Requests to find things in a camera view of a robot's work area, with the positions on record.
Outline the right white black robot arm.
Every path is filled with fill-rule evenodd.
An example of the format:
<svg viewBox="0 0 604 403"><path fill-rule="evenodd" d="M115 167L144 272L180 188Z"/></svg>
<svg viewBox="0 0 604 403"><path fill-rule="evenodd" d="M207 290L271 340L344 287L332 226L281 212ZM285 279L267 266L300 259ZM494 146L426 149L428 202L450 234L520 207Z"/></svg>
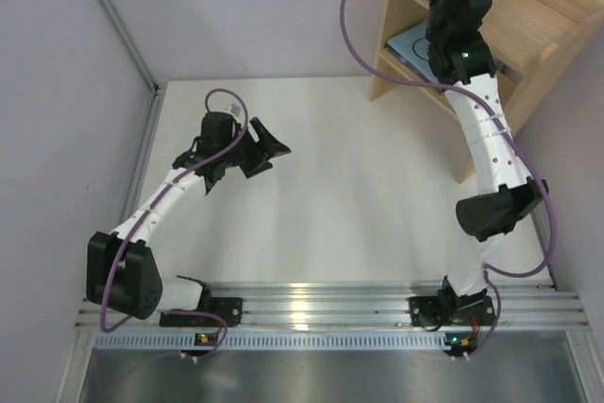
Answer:
<svg viewBox="0 0 604 403"><path fill-rule="evenodd" d="M461 124L476 168L478 193L455 212L474 245L459 254L437 293L439 323L467 322L486 308L482 269L516 224L542 200L527 166L507 139L510 129L495 61L479 29L493 0L428 0L428 62Z"/></svg>

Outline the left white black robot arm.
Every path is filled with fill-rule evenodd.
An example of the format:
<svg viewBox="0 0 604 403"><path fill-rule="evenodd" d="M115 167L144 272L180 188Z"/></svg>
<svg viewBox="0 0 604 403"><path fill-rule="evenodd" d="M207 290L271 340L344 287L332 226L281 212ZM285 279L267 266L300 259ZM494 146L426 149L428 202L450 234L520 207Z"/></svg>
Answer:
<svg viewBox="0 0 604 403"><path fill-rule="evenodd" d="M228 113L207 113L199 135L176 157L158 189L113 231L92 235L87 299L140 320L157 312L206 311L208 284L176 270L176 251L167 240L228 169L239 168L250 178L290 152L258 118L243 126Z"/></svg>

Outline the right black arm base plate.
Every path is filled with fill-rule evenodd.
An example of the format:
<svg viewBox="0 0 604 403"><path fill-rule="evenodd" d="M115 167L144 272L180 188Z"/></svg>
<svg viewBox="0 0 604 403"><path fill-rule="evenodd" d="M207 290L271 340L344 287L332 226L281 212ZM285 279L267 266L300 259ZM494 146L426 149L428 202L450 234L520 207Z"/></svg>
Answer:
<svg viewBox="0 0 604 403"><path fill-rule="evenodd" d="M408 303L414 327L470 327L474 321L488 327L495 320L492 298L486 294L451 300L436 295L414 296L408 299Z"/></svg>

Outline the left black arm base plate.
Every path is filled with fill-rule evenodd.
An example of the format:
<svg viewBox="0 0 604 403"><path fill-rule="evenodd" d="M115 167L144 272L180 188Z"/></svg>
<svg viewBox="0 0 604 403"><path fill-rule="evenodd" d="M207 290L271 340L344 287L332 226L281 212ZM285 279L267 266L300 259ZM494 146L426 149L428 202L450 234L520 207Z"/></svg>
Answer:
<svg viewBox="0 0 604 403"><path fill-rule="evenodd" d="M218 327L218 320L207 315L198 315L201 311L220 317L228 327L236 327L242 320L243 300L240 297L207 296L196 309L171 310L162 313L159 325L161 327Z"/></svg>

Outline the light blue swan book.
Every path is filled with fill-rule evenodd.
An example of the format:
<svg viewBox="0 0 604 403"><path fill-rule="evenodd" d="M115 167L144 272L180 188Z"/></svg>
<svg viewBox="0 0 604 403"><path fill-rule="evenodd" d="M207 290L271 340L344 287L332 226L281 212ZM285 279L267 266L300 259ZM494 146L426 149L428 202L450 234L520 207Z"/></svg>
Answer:
<svg viewBox="0 0 604 403"><path fill-rule="evenodd" d="M415 25L388 39L385 48L415 75L427 82L438 83L438 78L429 66L426 28L426 22Z"/></svg>

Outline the dark purple galaxy book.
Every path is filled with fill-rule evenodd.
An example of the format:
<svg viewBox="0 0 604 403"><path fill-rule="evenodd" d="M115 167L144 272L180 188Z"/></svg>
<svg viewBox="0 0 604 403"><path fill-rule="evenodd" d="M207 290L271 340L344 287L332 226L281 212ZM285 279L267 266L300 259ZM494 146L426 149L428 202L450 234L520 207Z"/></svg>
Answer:
<svg viewBox="0 0 604 403"><path fill-rule="evenodd" d="M444 94L438 88L439 81L431 72L426 60L402 56L389 44L376 53L376 61L384 65L382 72L398 82L404 81L403 86L414 87L426 92Z"/></svg>

